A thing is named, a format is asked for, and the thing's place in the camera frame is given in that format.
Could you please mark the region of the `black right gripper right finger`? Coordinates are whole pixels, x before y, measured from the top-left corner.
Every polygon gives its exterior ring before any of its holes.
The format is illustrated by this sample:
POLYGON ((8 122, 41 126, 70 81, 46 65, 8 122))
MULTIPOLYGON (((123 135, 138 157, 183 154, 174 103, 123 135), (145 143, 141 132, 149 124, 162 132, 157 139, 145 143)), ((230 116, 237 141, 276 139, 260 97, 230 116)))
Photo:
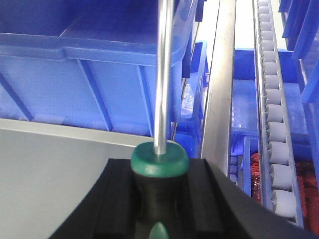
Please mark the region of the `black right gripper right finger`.
POLYGON ((267 210, 204 159, 190 159, 188 184, 200 239, 318 238, 267 210))

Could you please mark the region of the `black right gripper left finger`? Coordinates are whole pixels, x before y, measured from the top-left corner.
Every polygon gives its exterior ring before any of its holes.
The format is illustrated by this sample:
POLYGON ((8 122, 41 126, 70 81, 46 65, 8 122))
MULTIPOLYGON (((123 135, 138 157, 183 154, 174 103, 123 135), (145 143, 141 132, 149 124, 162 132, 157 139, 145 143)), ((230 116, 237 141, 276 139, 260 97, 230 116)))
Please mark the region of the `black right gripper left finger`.
POLYGON ((100 177, 52 239, 131 239, 134 183, 128 159, 109 159, 100 177))

